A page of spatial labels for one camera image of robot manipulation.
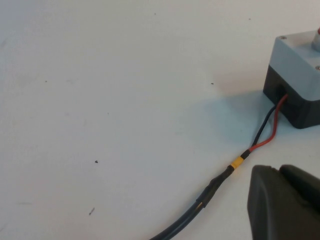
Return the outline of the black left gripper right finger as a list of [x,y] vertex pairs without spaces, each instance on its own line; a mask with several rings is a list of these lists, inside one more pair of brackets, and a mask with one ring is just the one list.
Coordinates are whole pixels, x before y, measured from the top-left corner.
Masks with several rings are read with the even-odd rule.
[[320,212],[320,179],[294,165],[282,165],[279,171],[299,195]]

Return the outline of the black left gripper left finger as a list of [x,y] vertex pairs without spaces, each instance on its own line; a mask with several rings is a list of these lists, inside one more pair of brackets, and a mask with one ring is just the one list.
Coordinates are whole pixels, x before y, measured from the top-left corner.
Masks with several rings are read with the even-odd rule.
[[320,238],[320,212],[299,195],[280,169],[252,168],[247,211],[254,240]]

